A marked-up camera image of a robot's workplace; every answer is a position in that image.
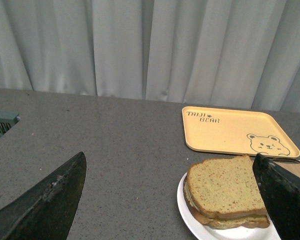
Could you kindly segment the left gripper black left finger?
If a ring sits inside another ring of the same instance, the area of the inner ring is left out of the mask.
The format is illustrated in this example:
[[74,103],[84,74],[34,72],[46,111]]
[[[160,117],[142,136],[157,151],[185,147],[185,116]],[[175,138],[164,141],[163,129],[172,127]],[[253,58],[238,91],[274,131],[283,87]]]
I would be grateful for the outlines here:
[[79,152],[0,209],[0,240],[67,239],[86,172],[86,157]]

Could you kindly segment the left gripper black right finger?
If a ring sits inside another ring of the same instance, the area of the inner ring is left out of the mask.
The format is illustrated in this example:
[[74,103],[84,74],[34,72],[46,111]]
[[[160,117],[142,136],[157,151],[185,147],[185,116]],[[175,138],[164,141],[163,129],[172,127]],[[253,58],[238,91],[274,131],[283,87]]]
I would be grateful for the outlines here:
[[300,240],[300,177],[258,153],[252,165],[267,213],[282,240]]

